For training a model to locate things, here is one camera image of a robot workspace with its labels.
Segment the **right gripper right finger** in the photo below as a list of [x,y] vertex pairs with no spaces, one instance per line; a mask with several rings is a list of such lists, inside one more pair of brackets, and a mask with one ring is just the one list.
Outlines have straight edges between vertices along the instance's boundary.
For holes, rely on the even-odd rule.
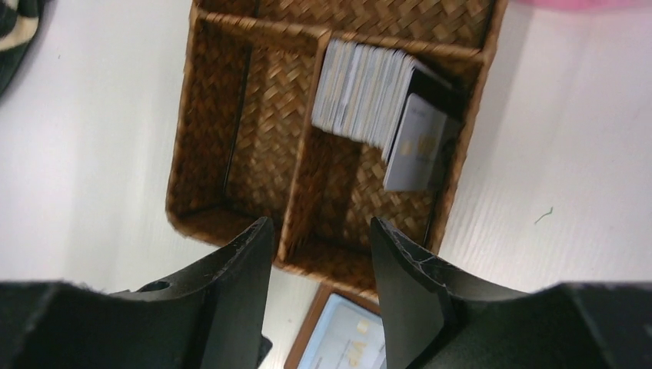
[[526,293],[476,277],[373,218],[389,368],[649,368],[651,285],[573,281]]

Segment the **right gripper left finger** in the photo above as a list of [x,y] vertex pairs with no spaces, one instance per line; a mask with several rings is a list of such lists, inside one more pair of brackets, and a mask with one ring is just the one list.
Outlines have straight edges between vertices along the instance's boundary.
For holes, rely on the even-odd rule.
[[227,245],[137,291],[1,284],[3,368],[257,368],[274,251],[263,217]]

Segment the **white credit card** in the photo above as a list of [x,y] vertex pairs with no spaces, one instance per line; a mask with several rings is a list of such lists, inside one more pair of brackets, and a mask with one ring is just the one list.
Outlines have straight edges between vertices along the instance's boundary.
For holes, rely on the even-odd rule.
[[298,367],[387,368],[381,316],[339,294],[330,294]]

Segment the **brown leather card holder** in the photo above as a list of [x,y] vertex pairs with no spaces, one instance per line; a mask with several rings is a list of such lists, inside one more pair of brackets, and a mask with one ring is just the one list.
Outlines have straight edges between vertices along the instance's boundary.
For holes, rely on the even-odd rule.
[[284,363],[285,368],[386,368],[378,303],[321,285]]

